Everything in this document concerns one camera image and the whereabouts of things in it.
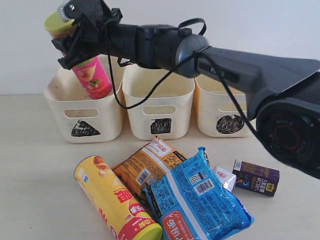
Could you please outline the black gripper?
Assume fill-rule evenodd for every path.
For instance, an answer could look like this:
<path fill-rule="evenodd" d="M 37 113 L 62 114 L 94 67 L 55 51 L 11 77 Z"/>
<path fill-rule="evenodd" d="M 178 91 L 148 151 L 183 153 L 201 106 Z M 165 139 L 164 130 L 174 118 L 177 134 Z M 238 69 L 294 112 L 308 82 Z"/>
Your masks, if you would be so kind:
<path fill-rule="evenodd" d="M 122 24 L 119 8 L 109 8 L 103 0 L 66 0 L 57 13 L 63 22 L 77 20 L 80 37 L 54 38 L 53 46 L 63 57 L 59 64 L 67 70 L 97 55 L 126 59 L 120 66 L 136 64 L 138 26 Z"/>

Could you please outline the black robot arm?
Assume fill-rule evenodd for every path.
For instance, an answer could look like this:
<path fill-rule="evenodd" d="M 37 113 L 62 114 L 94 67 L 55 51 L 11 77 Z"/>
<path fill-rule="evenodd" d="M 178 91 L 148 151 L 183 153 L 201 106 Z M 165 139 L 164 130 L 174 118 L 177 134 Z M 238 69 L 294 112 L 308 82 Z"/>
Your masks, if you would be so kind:
<path fill-rule="evenodd" d="M 57 8 L 62 22 L 75 32 L 52 44 L 63 52 L 67 70 L 98 55 L 125 59 L 127 65 L 163 69 L 186 78 L 205 75 L 227 92 L 245 94 L 239 114 L 268 153 L 311 177 L 320 177 L 320 62 L 210 46 L 193 18 L 178 26 L 122 24 L 119 8 L 103 0 L 67 0 Z"/>

